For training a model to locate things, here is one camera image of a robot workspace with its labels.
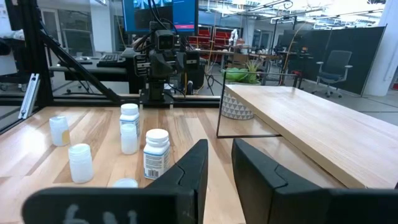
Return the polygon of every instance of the gray floor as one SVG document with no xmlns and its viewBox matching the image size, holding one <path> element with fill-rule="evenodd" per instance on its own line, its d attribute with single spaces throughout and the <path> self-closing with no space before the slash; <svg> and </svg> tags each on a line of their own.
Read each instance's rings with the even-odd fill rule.
<svg viewBox="0 0 398 224">
<path fill-rule="evenodd" d="M 271 72 L 278 72 L 278 68 L 272 67 Z M 220 72 L 220 67 L 215 65 L 213 67 L 213 72 L 209 71 L 209 74 L 212 74 L 215 80 L 218 80 L 220 83 L 223 82 L 223 77 Z M 203 88 L 198 92 L 199 95 L 207 95 L 211 96 L 213 94 L 215 96 L 221 95 L 222 86 L 217 82 L 212 83 L 212 79 L 210 79 L 210 86 L 207 83 L 207 80 L 204 80 Z M 126 82 L 102 82 L 108 88 L 114 90 L 116 93 L 129 93 L 128 83 Z M 286 85 L 291 86 L 293 80 L 287 79 Z M 278 82 L 267 82 L 267 85 L 277 85 Z M 75 93 L 84 93 L 84 88 L 80 88 L 81 86 L 78 82 L 74 81 L 66 81 L 62 72 L 55 72 L 54 77 L 52 78 L 52 86 L 53 86 L 53 94 L 54 95 L 62 95 L 70 90 Z M 97 89 L 93 86 L 90 86 L 91 89 L 95 93 L 99 93 Z M 312 82 L 304 81 L 302 83 L 302 87 L 304 87 L 304 91 L 311 92 L 315 88 L 315 84 Z M 7 91 L 1 91 L 0 94 L 19 94 L 24 95 L 23 92 L 17 87 L 17 85 L 10 84 Z M 340 105 L 346 106 L 353 110 L 362 112 L 364 114 L 368 114 L 377 119 L 381 119 L 388 123 L 398 125 L 398 91 L 391 90 L 388 92 L 386 96 L 383 97 L 375 97 L 375 96 L 365 96 L 359 97 L 355 95 L 351 95 L 348 93 L 342 93 L 343 97 L 338 98 L 336 94 L 332 95 L 330 98 L 326 98 L 325 91 L 319 91 L 317 96 L 330 100 L 332 102 L 338 103 Z M 9 123 L 15 121 L 18 116 L 18 111 L 11 112 L 13 110 L 18 109 L 16 106 L 0 106 L 0 128 L 8 125 Z"/>
</svg>

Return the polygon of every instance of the white pill bottle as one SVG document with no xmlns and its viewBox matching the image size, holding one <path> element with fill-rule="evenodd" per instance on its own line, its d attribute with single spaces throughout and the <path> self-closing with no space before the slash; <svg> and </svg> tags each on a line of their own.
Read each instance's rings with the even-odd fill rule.
<svg viewBox="0 0 398 224">
<path fill-rule="evenodd" d="M 152 129 L 146 134 L 144 148 L 144 176 L 156 179 L 169 168 L 169 133 L 163 129 Z"/>
<path fill-rule="evenodd" d="M 122 115 L 120 115 L 120 128 L 122 124 L 135 124 L 137 136 L 139 136 L 139 113 L 138 106 L 134 103 L 126 103 L 120 107 Z"/>
</svg>

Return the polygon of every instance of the ceiling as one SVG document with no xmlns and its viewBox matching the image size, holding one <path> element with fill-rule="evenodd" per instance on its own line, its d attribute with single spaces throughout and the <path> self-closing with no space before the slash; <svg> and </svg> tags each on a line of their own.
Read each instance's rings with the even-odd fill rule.
<svg viewBox="0 0 398 224">
<path fill-rule="evenodd" d="M 375 26 L 380 20 L 385 3 L 385 0 L 199 0 L 199 8 L 202 11 L 222 13 L 223 17 L 243 14 L 257 20 L 268 20 L 270 23 L 275 23 L 276 19 L 280 23 L 292 22 L 292 17 L 273 17 L 296 14 L 299 22 L 314 24 L 315 29 L 325 29 Z"/>
</svg>

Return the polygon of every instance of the wooden table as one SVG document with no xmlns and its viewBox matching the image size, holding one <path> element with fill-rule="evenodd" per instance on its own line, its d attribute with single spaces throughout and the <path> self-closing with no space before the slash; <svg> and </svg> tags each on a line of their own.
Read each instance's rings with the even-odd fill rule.
<svg viewBox="0 0 398 224">
<path fill-rule="evenodd" d="M 70 177 L 68 147 L 56 147 L 50 136 L 49 118 L 68 119 L 72 144 L 91 146 L 95 175 L 85 184 Z M 171 162 L 179 160 L 199 139 L 208 139 L 208 186 L 205 223 L 244 223 L 231 166 L 232 139 L 217 139 L 218 109 L 174 108 L 140 110 L 139 152 L 121 152 L 120 108 L 46 107 L 0 136 L 0 223 L 20 223 L 21 206 L 33 192 L 46 187 L 111 187 L 124 177 L 140 187 L 144 178 L 142 150 L 145 133 L 154 128 L 170 134 Z M 260 119 L 237 121 L 222 117 L 221 134 L 276 133 Z M 322 186 L 343 187 L 284 138 L 247 139 L 286 168 Z"/>
<path fill-rule="evenodd" d="M 393 189 L 398 127 L 292 87 L 226 91 L 347 187 Z"/>
</svg>

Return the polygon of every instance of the black metal frame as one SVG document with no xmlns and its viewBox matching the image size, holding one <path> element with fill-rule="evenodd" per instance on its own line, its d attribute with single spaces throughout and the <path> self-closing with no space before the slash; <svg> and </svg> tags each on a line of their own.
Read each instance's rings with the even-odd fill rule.
<svg viewBox="0 0 398 224">
<path fill-rule="evenodd" d="M 221 91 L 221 98 L 220 98 L 220 109 L 218 110 L 218 121 L 217 121 L 217 130 L 216 130 L 216 136 L 219 139 L 224 139 L 224 138 L 273 138 L 273 137 L 282 137 L 281 134 L 245 134 L 245 135 L 235 135 L 235 136 L 220 136 L 219 131 L 220 131 L 220 121 L 221 121 L 221 110 L 223 109 L 223 100 L 224 100 L 224 91 L 225 91 L 225 81 L 226 81 L 226 72 L 224 71 L 224 77 L 223 77 L 223 89 Z M 230 72 L 230 73 L 251 73 L 251 74 L 260 74 L 262 78 L 267 78 L 268 75 L 271 73 L 265 73 L 265 72 Z M 298 76 L 294 74 L 278 74 L 278 75 L 283 75 L 283 76 L 294 76 L 294 82 L 293 86 L 297 86 L 297 80 Z"/>
</svg>

